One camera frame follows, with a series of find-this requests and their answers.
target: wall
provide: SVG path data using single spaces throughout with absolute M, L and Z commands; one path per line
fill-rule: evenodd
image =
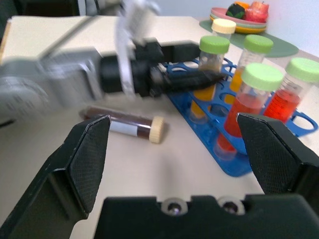
M 155 0 L 162 15 L 208 17 L 213 6 L 234 0 Z M 270 5 L 267 32 L 319 57 L 319 0 L 266 0 Z

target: stack of plates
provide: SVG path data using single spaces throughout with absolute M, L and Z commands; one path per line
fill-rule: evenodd
M 214 21 L 217 18 L 232 20 L 236 23 L 236 32 L 238 33 L 260 33 L 266 30 L 267 23 L 259 23 L 237 19 L 226 15 L 227 9 L 221 7 L 213 7 L 210 13 L 210 19 Z

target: yellow cap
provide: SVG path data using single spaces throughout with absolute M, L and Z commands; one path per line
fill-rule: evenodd
M 164 118 L 155 116 L 150 130 L 149 140 L 152 143 L 160 143 L 164 128 Z
M 228 19 L 218 18 L 214 20 L 211 29 L 223 34 L 233 34 L 236 29 L 236 23 Z

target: table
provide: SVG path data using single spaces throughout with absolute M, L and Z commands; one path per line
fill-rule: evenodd
M 82 17 L 37 18 L 14 17 L 7 36 L 3 60 L 13 57 L 35 58 Z M 102 54 L 114 51 L 115 17 L 100 17 L 79 33 L 62 50 L 95 47 Z M 158 17 L 149 37 L 159 42 L 193 40 L 208 32 L 191 17 Z M 231 45 L 226 57 L 239 60 L 242 50 Z M 283 68 L 265 59 L 284 72 Z M 317 106 L 319 94 L 312 88 L 300 109 L 319 122 L 319 114 L 309 106 Z M 106 96 L 98 105 L 143 115 L 163 116 L 168 125 L 162 144 L 111 132 L 106 162 L 95 206 L 88 220 L 77 223 L 72 239 L 92 238 L 104 198 L 108 196 L 157 196 L 189 200 L 191 195 L 230 195 L 242 199 L 245 194 L 262 190 L 250 173 L 232 178 L 213 160 L 204 145 L 166 96 L 160 99 L 128 101 L 123 94 Z M 72 126 L 81 121 L 78 111 L 69 109 L 33 122 L 13 124 L 0 129 L 0 225 L 13 209 L 46 158 L 63 142 Z M 319 133 L 302 141 L 319 153 Z

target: test tube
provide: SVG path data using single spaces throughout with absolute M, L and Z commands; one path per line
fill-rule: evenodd
M 238 92 L 242 83 L 241 74 L 245 67 L 250 63 L 262 63 L 265 55 L 271 51 L 274 43 L 272 40 L 259 35 L 247 35 L 244 40 L 244 50 L 239 58 L 237 69 L 229 88 L 233 92 Z M 233 104 L 235 97 L 232 95 L 225 96 L 225 102 Z
M 293 58 L 286 75 L 275 92 L 264 115 L 286 123 L 294 113 L 312 83 L 319 82 L 319 63 L 306 58 Z
M 221 36 L 229 40 L 231 34 L 235 32 L 236 23 L 228 19 L 218 18 L 213 21 L 211 29 L 213 30 L 213 36 Z
M 241 137 L 236 121 L 237 114 L 259 114 L 269 97 L 269 93 L 280 86 L 283 74 L 274 67 L 261 63 L 251 63 L 246 66 L 242 79 L 240 90 L 224 124 L 226 132 L 234 137 Z M 236 149 L 220 133 L 214 146 L 214 152 L 219 158 L 230 160 L 235 156 Z
M 80 111 L 79 115 L 84 120 L 109 115 L 111 117 L 110 131 L 145 138 L 152 143 L 160 143 L 161 141 L 164 127 L 163 117 L 148 119 L 98 106 L 88 106 Z
M 199 70 L 211 70 L 219 73 L 228 52 L 229 40 L 220 36 L 204 36 L 200 39 Z M 194 96 L 202 101 L 210 101 L 215 94 L 215 85 L 203 90 L 194 91 Z M 190 107 L 190 119 L 194 123 L 206 123 L 207 117 L 200 107 L 193 101 Z

